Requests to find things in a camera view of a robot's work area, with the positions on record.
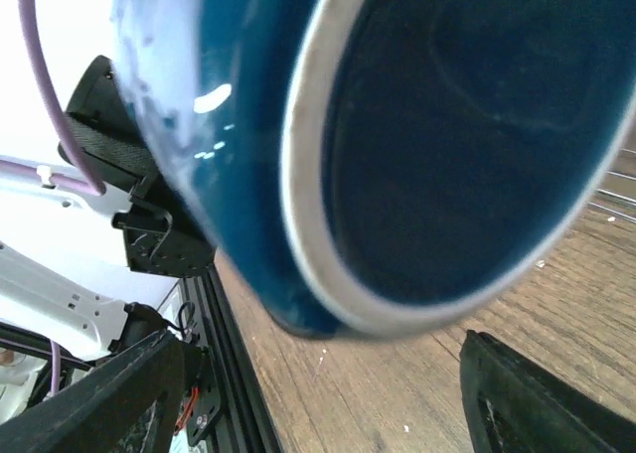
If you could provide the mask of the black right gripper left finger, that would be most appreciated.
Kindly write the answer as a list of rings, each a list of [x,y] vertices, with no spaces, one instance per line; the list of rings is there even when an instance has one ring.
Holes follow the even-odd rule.
[[[3,452],[167,452],[185,391],[182,343],[155,333],[1,425]]]

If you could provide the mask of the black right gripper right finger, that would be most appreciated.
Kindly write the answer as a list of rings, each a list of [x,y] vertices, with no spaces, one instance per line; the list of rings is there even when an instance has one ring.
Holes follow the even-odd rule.
[[[485,332],[460,352],[463,409],[476,452],[633,452],[635,423]]]

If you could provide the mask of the metal wire dish rack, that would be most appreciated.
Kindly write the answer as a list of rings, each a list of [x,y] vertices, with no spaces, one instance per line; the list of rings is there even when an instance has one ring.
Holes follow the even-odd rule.
[[[612,168],[588,203],[608,216],[610,222],[635,224],[635,145],[621,148]]]

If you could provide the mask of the dark blue mug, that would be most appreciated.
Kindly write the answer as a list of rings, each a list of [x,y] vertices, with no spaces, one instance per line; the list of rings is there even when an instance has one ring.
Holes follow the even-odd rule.
[[[161,174],[302,337],[489,303],[635,121],[635,0],[113,0],[111,22]]]

